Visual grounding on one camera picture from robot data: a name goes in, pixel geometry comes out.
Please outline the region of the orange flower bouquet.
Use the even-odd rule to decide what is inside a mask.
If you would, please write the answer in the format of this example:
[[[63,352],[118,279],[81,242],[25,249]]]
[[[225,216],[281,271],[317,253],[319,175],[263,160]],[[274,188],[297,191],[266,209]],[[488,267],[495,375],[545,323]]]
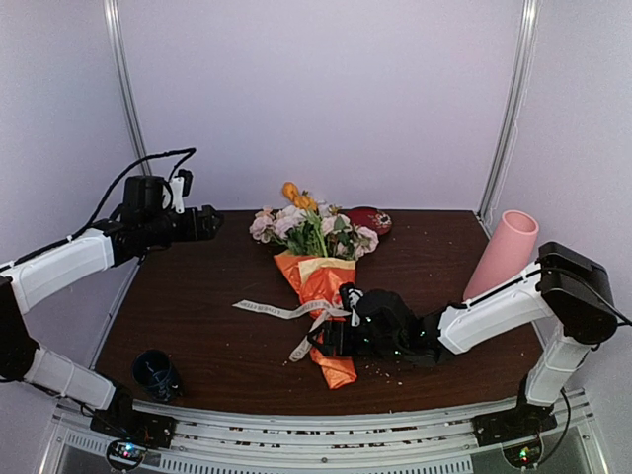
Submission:
[[[262,208],[249,232],[256,242],[282,249],[274,256],[276,266],[300,302],[285,317],[309,313],[312,329],[329,319],[347,320],[339,287],[356,281],[356,262],[377,249],[381,236],[293,182],[284,183],[281,193],[289,205]]]

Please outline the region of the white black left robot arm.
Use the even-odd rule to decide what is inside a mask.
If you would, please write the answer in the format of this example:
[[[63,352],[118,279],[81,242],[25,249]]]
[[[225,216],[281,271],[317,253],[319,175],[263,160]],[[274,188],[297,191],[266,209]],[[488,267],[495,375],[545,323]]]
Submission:
[[[181,171],[172,178],[132,176],[113,213],[94,220],[44,250],[1,267],[1,379],[23,382],[104,410],[105,424],[121,438],[132,438],[142,419],[121,400],[115,383],[30,334],[25,317],[44,301],[79,281],[142,261],[154,248],[215,237],[224,217],[212,205],[188,207],[185,198],[193,176]]]

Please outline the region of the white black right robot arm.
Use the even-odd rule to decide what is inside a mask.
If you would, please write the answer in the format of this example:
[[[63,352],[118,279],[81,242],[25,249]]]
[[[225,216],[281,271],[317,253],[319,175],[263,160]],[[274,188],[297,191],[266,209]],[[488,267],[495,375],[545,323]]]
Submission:
[[[395,292],[339,289],[343,313],[326,315],[306,336],[323,356],[381,356],[434,367],[516,327],[552,317],[557,328],[520,384],[506,417],[513,435],[528,435],[550,413],[589,351],[610,339],[624,318],[606,269],[557,243],[490,290],[417,316]]]

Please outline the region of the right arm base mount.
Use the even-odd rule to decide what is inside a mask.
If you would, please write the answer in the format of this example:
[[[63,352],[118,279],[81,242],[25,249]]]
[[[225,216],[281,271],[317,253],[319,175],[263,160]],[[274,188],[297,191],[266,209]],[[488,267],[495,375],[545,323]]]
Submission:
[[[541,435],[558,426],[556,417],[518,415],[509,409],[472,419],[473,433],[479,447],[499,446],[505,461],[513,468],[532,469],[541,461],[544,443]]]

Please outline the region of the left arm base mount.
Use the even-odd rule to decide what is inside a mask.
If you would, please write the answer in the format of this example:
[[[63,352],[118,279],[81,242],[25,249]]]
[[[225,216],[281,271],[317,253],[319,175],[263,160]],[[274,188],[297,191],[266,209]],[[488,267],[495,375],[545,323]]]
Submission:
[[[103,410],[86,407],[93,432],[113,438],[105,458],[119,473],[128,473],[140,466],[151,449],[169,448],[176,420],[173,417],[135,410],[133,395],[118,388],[110,405]]]

